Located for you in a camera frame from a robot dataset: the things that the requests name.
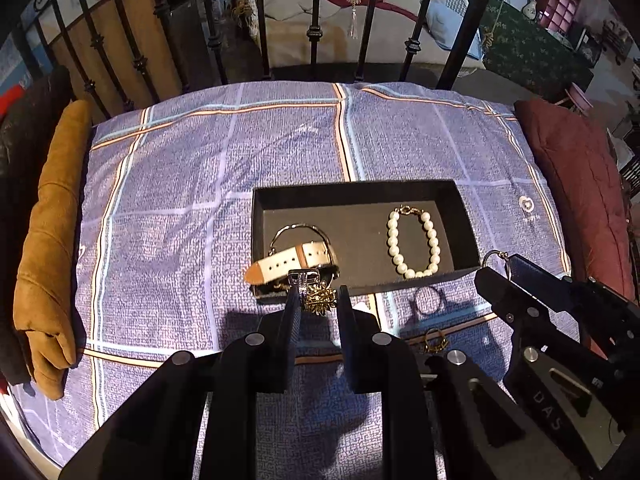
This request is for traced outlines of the black jewelry tray box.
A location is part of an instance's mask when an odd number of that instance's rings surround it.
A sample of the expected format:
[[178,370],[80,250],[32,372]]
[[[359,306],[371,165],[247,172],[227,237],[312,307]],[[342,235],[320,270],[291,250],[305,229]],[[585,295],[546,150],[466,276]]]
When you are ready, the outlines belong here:
[[[471,221],[451,180],[378,181],[258,188],[253,193],[253,262],[268,255],[278,229],[290,223],[318,226],[329,237],[337,272],[318,270],[333,288],[352,295],[392,292],[462,278],[480,265]],[[292,230],[277,250],[320,240]],[[256,299],[273,304],[285,295],[287,276],[252,286]]]

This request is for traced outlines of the green patterned carpet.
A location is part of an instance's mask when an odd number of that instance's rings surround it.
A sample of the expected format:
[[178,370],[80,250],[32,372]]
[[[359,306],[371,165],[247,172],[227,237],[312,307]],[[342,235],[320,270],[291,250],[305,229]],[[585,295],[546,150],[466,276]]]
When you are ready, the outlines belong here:
[[488,1],[480,34],[488,70],[548,101],[565,96],[573,84],[585,91],[592,81],[580,54],[502,0]]

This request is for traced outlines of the white leather strap watch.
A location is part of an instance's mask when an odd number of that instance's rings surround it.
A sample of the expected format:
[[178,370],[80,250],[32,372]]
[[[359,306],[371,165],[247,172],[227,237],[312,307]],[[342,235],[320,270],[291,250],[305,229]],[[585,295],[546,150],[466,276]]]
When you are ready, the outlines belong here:
[[[320,240],[300,243],[277,250],[277,241],[288,231],[308,230]],[[337,258],[329,237],[318,226],[309,223],[290,223],[278,229],[269,244],[268,255],[253,262],[244,273],[244,281],[252,286],[276,284],[291,271],[332,269],[337,272]]]

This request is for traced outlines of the blue plaid bed sheet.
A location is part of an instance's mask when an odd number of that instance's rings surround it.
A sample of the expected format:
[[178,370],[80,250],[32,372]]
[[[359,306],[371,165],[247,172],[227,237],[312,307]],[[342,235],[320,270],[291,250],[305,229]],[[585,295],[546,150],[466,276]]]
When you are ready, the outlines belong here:
[[[501,249],[570,273],[559,213],[512,106],[456,92],[229,84],[102,122],[88,162],[75,307],[89,355],[61,400],[32,383],[10,390],[59,467],[171,353],[222,350],[280,307],[258,306],[243,284],[254,188],[450,179],[480,256]],[[473,275],[354,303],[397,337],[454,328],[451,344],[502,386],[506,323],[462,330],[489,312]],[[258,478],[381,478],[381,397],[352,394],[342,363],[311,361],[296,365],[284,396],[259,400]]]

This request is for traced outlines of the wooden panel board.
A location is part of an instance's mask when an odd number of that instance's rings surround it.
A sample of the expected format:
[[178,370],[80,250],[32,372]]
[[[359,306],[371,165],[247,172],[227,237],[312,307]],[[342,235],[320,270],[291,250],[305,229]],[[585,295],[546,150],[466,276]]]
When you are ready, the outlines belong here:
[[132,38],[146,58],[146,76],[134,67],[134,54],[115,0],[56,0],[58,8],[42,14],[39,23],[55,59],[70,71],[78,98],[90,103],[92,118],[102,122],[122,114],[125,102],[136,110],[182,92],[174,60],[154,14],[155,0],[120,0]]

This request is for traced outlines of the gold ring earring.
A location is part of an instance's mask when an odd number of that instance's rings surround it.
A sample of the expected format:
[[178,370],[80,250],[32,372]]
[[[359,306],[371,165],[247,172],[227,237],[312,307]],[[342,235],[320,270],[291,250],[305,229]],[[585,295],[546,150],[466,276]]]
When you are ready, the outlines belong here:
[[442,330],[433,327],[425,333],[424,344],[427,354],[437,354],[448,348],[449,340]]

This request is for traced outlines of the beige hanging swing bed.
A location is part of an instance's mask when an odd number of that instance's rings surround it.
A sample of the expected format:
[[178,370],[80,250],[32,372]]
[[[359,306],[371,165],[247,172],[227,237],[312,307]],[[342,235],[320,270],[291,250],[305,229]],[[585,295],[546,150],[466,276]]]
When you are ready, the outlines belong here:
[[[311,58],[307,36],[314,0],[264,0],[268,58],[274,68],[306,65]],[[418,0],[392,0],[402,8],[418,10]],[[469,0],[431,0],[419,37],[414,65],[442,70],[456,39]],[[367,6],[340,8],[319,0],[318,42],[320,64],[350,64],[358,61]],[[401,64],[406,42],[416,21],[375,7],[367,47],[369,64]]]

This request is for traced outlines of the maroon quilted pillow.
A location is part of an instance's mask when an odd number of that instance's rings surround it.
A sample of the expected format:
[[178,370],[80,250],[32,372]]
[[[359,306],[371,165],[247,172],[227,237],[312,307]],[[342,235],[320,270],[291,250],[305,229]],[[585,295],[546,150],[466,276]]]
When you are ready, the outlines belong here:
[[573,278],[634,301],[628,206],[608,135],[543,99],[516,102],[514,115],[553,196]]

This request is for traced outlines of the black iron bed frame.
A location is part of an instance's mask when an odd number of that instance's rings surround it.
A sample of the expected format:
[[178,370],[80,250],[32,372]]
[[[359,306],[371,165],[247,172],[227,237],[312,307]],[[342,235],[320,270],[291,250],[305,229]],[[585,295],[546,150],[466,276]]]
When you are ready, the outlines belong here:
[[474,0],[32,0],[32,78],[63,67],[107,118],[238,80],[421,80],[484,65]]

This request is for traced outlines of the gold ornate brooch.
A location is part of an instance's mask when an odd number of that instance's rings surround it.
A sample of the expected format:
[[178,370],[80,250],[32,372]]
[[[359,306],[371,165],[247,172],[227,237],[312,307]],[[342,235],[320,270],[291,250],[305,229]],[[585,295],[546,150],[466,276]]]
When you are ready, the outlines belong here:
[[303,308],[305,311],[314,315],[323,316],[335,307],[335,303],[335,290],[326,286],[326,284],[320,282],[310,284],[306,287],[303,299]]

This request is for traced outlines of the brown suede cushion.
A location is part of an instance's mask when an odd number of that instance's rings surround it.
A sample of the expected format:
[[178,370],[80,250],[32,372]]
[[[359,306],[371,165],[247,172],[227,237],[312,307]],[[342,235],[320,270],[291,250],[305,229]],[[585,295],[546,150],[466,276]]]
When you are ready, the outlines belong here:
[[41,170],[14,289],[13,322],[28,343],[30,374],[40,392],[53,401],[64,396],[66,370],[77,362],[70,302],[90,131],[89,103],[70,102]]

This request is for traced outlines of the thin silver bangle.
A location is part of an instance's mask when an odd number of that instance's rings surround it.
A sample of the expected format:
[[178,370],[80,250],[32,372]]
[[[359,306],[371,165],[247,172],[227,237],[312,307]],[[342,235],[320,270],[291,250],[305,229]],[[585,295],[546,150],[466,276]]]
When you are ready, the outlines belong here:
[[503,262],[504,276],[506,277],[507,280],[511,281],[512,269],[511,269],[511,263],[510,263],[510,255],[507,252],[503,252],[502,250],[491,249],[489,252],[486,252],[486,254],[484,255],[482,262],[480,263],[480,266],[482,268],[487,268],[489,266],[489,263],[491,263],[492,258],[498,258]]

